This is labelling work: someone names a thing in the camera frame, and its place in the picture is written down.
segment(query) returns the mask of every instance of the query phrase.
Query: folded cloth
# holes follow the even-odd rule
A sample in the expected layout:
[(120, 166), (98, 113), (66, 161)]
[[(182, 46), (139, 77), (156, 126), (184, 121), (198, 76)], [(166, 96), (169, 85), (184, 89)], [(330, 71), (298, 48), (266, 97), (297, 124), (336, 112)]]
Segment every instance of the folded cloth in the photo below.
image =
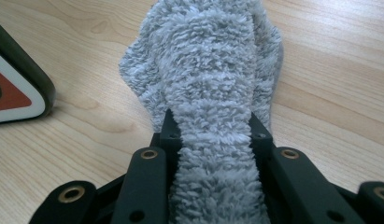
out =
[(181, 131), (170, 196), (175, 223), (269, 223), (250, 143), (253, 112), (270, 130), (283, 49), (258, 0), (159, 0), (120, 62), (161, 130)]

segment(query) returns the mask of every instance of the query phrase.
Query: microfiber cloth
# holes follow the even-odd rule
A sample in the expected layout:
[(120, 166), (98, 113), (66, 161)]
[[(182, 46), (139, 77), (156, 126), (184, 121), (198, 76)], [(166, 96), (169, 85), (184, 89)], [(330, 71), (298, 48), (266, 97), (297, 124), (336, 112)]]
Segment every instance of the microfiber cloth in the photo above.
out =
[(253, 112), (270, 130), (283, 58), (258, 0), (159, 0), (120, 62), (159, 132), (181, 132), (172, 223), (269, 223), (250, 144)]

